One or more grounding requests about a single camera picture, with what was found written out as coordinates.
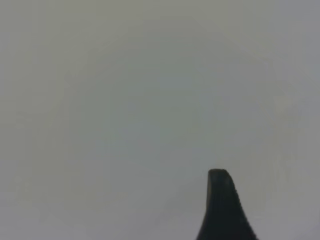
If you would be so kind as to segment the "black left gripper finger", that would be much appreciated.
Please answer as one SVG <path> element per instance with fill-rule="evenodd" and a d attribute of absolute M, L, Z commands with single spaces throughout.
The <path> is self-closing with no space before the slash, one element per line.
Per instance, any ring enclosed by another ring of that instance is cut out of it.
<path fill-rule="evenodd" d="M 197 240 L 257 240 L 225 169 L 208 171 L 206 208 Z"/>

